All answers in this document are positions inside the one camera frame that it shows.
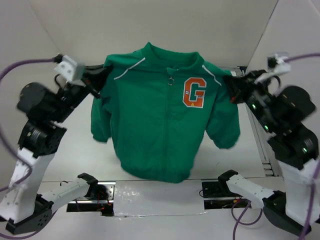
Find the metal zipper pull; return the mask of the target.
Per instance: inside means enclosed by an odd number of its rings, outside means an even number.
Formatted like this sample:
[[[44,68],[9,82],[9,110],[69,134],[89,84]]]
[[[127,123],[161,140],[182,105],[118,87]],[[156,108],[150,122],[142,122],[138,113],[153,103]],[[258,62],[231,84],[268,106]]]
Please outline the metal zipper pull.
[[[175,83],[175,80],[174,80],[174,78],[173,78],[173,71],[171,70],[171,69],[167,69],[167,73],[168,73],[168,75],[169,75],[169,78],[168,78],[168,85],[169,86],[172,86],[172,85],[174,85],[174,83]]]

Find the green jacket with white lining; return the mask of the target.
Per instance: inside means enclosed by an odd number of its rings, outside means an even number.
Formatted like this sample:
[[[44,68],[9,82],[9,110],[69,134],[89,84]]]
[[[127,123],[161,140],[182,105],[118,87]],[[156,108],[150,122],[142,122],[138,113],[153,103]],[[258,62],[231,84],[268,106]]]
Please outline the green jacket with white lining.
[[[223,76],[230,72],[198,52],[174,52],[146,44],[110,54],[100,98],[91,107],[94,140],[112,140],[121,168],[141,179],[180,183],[189,178],[204,135],[231,149],[241,131]],[[174,85],[168,85],[167,69]]]

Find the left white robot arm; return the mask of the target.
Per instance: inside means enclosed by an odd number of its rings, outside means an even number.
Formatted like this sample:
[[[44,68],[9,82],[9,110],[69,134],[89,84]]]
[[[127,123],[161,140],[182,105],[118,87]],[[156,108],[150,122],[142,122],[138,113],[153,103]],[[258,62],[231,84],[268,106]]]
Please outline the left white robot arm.
[[[24,240],[39,233],[56,211],[78,198],[92,200],[99,193],[98,180],[79,174],[57,189],[39,193],[44,174],[53,160],[66,129],[61,127],[76,107],[88,96],[99,98],[111,66],[87,66],[79,83],[67,82],[53,92],[38,82],[20,92],[17,109],[27,117],[13,154],[17,162],[10,184],[0,204],[0,218],[6,222],[6,239]]]

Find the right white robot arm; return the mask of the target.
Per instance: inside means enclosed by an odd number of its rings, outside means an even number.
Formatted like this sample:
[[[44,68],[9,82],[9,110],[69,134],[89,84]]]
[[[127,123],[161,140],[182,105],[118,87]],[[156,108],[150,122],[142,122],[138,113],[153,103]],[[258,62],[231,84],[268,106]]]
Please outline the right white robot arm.
[[[278,78],[277,73],[255,70],[245,76],[224,76],[223,81],[230,102],[246,104],[271,134],[267,142],[281,168],[285,191],[264,188],[234,170],[218,177],[218,190],[223,196],[234,193],[245,198],[275,227],[302,240],[320,221],[319,142],[303,125],[316,106],[307,91],[295,85],[270,93],[269,84]]]

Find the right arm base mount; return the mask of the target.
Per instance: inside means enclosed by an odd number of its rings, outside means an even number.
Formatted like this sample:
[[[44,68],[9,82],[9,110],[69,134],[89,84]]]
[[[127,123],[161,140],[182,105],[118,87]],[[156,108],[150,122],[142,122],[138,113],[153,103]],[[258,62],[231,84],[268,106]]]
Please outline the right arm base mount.
[[[203,198],[205,210],[230,209],[243,199],[242,196],[230,192],[219,181],[203,181],[201,184],[198,194]]]

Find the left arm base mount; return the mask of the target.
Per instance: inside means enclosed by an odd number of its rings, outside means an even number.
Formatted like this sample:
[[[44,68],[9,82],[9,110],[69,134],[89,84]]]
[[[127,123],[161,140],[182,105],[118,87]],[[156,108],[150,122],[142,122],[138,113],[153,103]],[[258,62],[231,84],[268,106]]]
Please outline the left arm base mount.
[[[100,212],[103,215],[113,215],[115,181],[100,181],[89,196],[79,197],[67,204],[66,211]]]

